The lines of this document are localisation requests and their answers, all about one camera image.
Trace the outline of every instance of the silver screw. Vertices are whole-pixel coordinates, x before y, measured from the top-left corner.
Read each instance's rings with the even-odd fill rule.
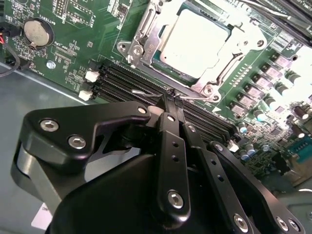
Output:
[[[308,218],[312,220],[312,211],[308,212]]]
[[[53,62],[53,61],[51,61],[51,60],[49,60],[49,61],[47,61],[47,68],[49,68],[49,69],[55,69],[56,68],[56,64],[55,64],[55,62]]]
[[[189,129],[190,129],[193,133],[196,132],[195,127],[193,127],[192,125],[189,125]]]
[[[121,51],[126,51],[126,46],[124,45],[124,44],[120,44],[119,45],[119,50],[121,50]]]
[[[168,200],[170,204],[177,209],[181,209],[183,207],[183,199],[177,192],[169,192]]]
[[[142,114],[146,114],[146,110],[143,109],[142,107],[139,107],[137,110]]]
[[[235,214],[234,215],[234,222],[243,233],[248,232],[248,225],[247,225],[246,221],[242,218],[242,216],[240,216],[239,214]]]
[[[168,120],[170,120],[170,121],[172,121],[172,122],[174,122],[175,121],[175,118],[173,118],[172,116],[167,116],[167,118],[168,118]]]
[[[212,92],[213,92],[213,89],[212,89],[209,85],[207,85],[207,86],[204,88],[204,93],[205,93],[206,95],[210,95]]]
[[[71,136],[68,139],[68,144],[77,150],[81,150],[86,146],[86,141],[80,136]]]
[[[288,219],[288,222],[290,223],[290,225],[298,232],[300,231],[300,228],[298,227],[298,225],[292,220],[292,219]]]
[[[41,121],[40,127],[47,132],[55,132],[57,129],[59,129],[58,123],[50,119]]]
[[[280,226],[281,229],[283,229],[284,231],[288,231],[288,226],[287,224],[284,222],[283,219],[281,219],[280,217],[276,217],[277,223]]]
[[[223,151],[223,148],[222,148],[222,146],[221,146],[221,145],[218,145],[218,144],[217,144],[217,145],[215,145],[215,147],[216,147],[216,149],[217,149],[217,150],[219,150],[219,151]]]
[[[135,55],[140,55],[139,49],[134,49],[133,53],[134,53]]]

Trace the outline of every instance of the hole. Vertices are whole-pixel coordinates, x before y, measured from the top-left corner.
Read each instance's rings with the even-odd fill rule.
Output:
[[[221,182],[224,182],[224,178],[220,175],[217,175],[218,179],[221,181]]]
[[[243,226],[244,226],[244,222],[243,222],[243,220],[239,219],[239,220],[238,220],[238,223],[239,223],[239,225],[240,225],[241,227],[243,227]]]
[[[172,158],[172,160],[175,161],[175,162],[179,162],[179,161],[180,161],[180,160],[177,158],[177,156],[175,156],[175,155],[172,155],[171,158]]]
[[[137,110],[142,114],[146,114],[146,110],[142,107],[139,107]]]
[[[257,46],[258,47],[261,47],[263,45],[264,45],[264,40],[260,40],[260,41],[257,42]]]
[[[54,128],[54,124],[51,123],[51,122],[46,123],[45,126],[46,126],[47,128]]]
[[[173,118],[171,115],[168,115],[167,118],[168,118],[168,120],[170,120],[170,121],[172,121],[172,122],[175,121],[175,118]]]

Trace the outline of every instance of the wire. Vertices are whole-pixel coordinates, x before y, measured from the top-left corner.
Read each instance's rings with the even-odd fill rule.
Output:
[[[0,77],[5,77],[5,76],[11,74],[12,72],[16,71],[16,70],[19,68],[19,66],[20,66],[20,58],[19,58],[19,56],[17,55],[17,53],[14,51],[14,49],[13,49],[11,46],[9,46],[9,44],[7,44],[7,43],[4,42],[2,36],[0,36],[0,43],[1,43],[1,44],[3,45],[3,47],[4,47],[7,51],[9,51],[9,52],[13,55],[13,57],[15,58],[15,64],[14,64],[14,66],[13,66],[10,70],[8,70],[8,71],[6,71],[6,72],[4,72],[4,73],[0,73]]]
[[[264,6],[264,5],[261,5],[259,3],[254,2],[254,1],[250,1],[250,0],[239,0],[239,1],[241,1],[243,3],[246,3],[246,4],[254,5],[254,6],[258,7],[258,8],[261,8],[261,9],[271,13],[272,15],[276,15],[276,16],[279,16],[279,17],[285,17],[285,18],[289,17],[289,15],[280,13],[278,11],[274,11],[274,10]]]
[[[287,14],[283,14],[283,13],[280,13],[278,11],[274,11],[260,3],[257,3],[257,2],[254,2],[254,1],[251,1],[251,0],[239,0],[240,2],[243,2],[243,3],[246,3],[246,4],[249,4],[249,5],[253,5],[257,8],[260,8],[268,13],[271,13],[272,15],[275,15],[275,16],[279,16],[279,17],[283,17],[285,18],[285,20],[288,20],[289,22],[299,26],[299,27],[302,27],[304,28],[305,30],[307,30],[310,34],[310,30],[312,28],[312,25],[308,24],[308,23],[305,23],[304,21],[300,20],[300,19],[297,19],[293,16],[289,16]]]

